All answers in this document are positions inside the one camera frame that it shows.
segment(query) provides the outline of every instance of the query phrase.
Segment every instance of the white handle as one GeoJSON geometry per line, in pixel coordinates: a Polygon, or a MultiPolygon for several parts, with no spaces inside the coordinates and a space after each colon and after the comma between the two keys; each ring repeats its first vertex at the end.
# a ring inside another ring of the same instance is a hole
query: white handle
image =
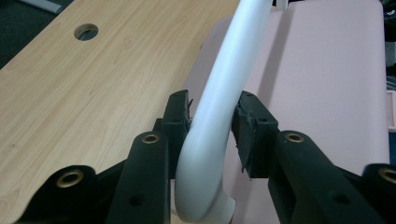
{"type": "Polygon", "coordinates": [[[233,110],[262,42],[272,0],[241,0],[180,152],[175,186],[183,221],[229,223],[234,199],[222,187],[233,110]]]}

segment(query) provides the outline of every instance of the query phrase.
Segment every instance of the pink surface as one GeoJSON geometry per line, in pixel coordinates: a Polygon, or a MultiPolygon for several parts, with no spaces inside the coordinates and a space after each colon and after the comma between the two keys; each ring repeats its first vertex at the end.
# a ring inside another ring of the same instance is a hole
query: pink surface
{"type": "MultiPolygon", "coordinates": [[[[230,20],[213,27],[185,82],[192,115],[230,20]]],[[[308,134],[335,165],[359,175],[367,163],[389,162],[382,20],[377,0],[304,1],[272,12],[245,87],[280,130],[308,134]]],[[[241,174],[234,146],[230,138],[224,167],[233,223],[277,223],[267,181],[241,174]]]]}

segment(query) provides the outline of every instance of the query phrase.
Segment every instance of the black plastic part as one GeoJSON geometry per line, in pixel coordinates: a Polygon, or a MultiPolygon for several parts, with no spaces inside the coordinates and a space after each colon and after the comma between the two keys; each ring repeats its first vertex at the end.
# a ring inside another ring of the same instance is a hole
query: black plastic part
{"type": "Polygon", "coordinates": [[[385,223],[305,134],[281,132],[275,154],[269,190],[281,223],[385,223]]]}
{"type": "Polygon", "coordinates": [[[37,191],[17,223],[80,223],[95,182],[95,171],[89,166],[59,170],[37,191]]]}
{"type": "Polygon", "coordinates": [[[243,91],[233,114],[233,135],[243,169],[250,178],[267,178],[273,158],[277,120],[252,93],[243,91]]]}
{"type": "Polygon", "coordinates": [[[175,179],[178,155],[190,129],[189,92],[177,91],[169,96],[162,119],[157,119],[154,131],[165,133],[169,139],[169,175],[175,179]]]}
{"type": "Polygon", "coordinates": [[[167,136],[136,137],[124,164],[106,223],[170,223],[167,136]]]}

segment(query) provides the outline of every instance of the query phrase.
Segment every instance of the wooden table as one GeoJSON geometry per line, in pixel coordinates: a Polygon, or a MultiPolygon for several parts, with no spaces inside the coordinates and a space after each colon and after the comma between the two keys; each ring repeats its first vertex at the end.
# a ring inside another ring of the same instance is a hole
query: wooden table
{"type": "Polygon", "coordinates": [[[0,71],[0,223],[55,171],[124,160],[237,0],[75,0],[0,71]],[[75,39],[82,24],[98,35],[75,39]]]}

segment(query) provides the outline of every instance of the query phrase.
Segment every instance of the brass ring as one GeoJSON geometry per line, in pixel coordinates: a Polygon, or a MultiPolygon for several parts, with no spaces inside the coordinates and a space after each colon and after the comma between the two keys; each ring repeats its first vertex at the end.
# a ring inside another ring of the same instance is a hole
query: brass ring
{"type": "Polygon", "coordinates": [[[56,181],[56,185],[61,189],[70,188],[78,184],[83,177],[84,173],[82,173],[80,170],[68,171],[59,177],[58,181],[56,181]],[[71,180],[66,180],[66,178],[71,175],[73,178],[71,180]]]}
{"type": "Polygon", "coordinates": [[[304,141],[304,138],[297,133],[288,133],[285,137],[294,143],[302,143],[304,141]]]}
{"type": "Polygon", "coordinates": [[[389,168],[384,167],[384,168],[379,169],[378,172],[379,172],[379,175],[382,176],[382,178],[388,180],[392,184],[396,184],[396,179],[393,178],[392,176],[389,176],[389,174],[396,175],[395,170],[391,170],[389,168]]]}
{"type": "Polygon", "coordinates": [[[146,144],[153,144],[160,141],[160,136],[157,134],[148,134],[142,138],[142,141],[146,144]]]}

